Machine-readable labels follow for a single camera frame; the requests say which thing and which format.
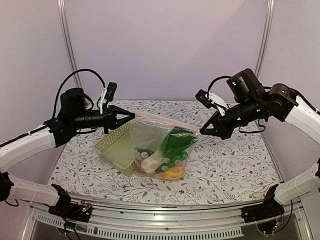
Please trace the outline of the green bok choy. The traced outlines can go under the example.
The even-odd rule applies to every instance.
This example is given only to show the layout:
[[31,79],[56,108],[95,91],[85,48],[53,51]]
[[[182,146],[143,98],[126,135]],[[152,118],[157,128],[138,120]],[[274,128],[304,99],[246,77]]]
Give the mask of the green bok choy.
[[195,132],[175,126],[164,137],[157,150],[142,160],[141,170],[146,174],[159,174],[182,165],[189,156],[188,150],[197,140]]

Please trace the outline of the clear zip top bag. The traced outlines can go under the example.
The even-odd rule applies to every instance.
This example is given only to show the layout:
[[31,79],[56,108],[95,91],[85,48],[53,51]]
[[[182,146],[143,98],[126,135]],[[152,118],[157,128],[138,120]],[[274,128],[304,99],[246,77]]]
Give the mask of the clear zip top bag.
[[140,110],[129,111],[135,114],[128,127],[136,173],[168,181],[181,179],[198,141],[198,127]]

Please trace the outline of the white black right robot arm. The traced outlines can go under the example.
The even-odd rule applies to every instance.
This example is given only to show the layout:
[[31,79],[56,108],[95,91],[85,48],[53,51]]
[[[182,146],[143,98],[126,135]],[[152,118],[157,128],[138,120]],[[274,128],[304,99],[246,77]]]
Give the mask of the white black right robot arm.
[[[236,105],[228,107],[225,101],[211,91],[218,80],[225,79],[233,93]],[[303,133],[314,143],[320,142],[320,112],[296,89],[283,83],[265,87],[255,73],[246,68],[233,76],[215,78],[207,90],[200,89],[195,98],[215,113],[201,127],[202,135],[229,139],[235,129],[247,124],[275,118]]]

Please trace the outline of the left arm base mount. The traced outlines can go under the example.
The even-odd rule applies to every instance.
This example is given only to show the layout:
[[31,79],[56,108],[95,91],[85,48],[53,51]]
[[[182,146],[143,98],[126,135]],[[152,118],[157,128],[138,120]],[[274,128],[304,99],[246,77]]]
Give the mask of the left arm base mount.
[[71,202],[69,194],[59,185],[51,184],[57,190],[59,196],[54,206],[48,207],[48,212],[62,219],[75,220],[88,223],[92,214],[92,204],[81,200],[77,203]]

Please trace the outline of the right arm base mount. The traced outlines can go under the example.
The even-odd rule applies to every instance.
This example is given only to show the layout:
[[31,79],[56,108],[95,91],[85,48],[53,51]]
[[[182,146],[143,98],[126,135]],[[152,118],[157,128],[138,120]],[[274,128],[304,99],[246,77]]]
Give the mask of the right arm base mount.
[[275,191],[278,184],[270,187],[267,191],[264,200],[260,204],[246,206],[241,209],[241,217],[244,219],[245,223],[262,221],[265,219],[280,217],[280,220],[272,220],[271,223],[259,223],[258,230],[265,234],[274,234],[283,219],[283,214],[285,213],[283,205],[276,202],[274,199]]

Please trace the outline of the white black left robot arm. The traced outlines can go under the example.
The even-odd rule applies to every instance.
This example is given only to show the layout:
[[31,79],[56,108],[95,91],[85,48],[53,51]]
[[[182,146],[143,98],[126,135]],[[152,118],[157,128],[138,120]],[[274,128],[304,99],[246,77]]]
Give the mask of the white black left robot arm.
[[9,169],[29,157],[68,143],[82,129],[103,128],[105,134],[135,118],[135,114],[103,101],[112,101],[116,84],[102,90],[99,108],[87,109],[82,88],[71,88],[60,96],[60,111],[52,119],[0,145],[0,200],[22,200],[49,206],[63,217],[74,213],[76,204],[59,185],[43,185],[9,176]]

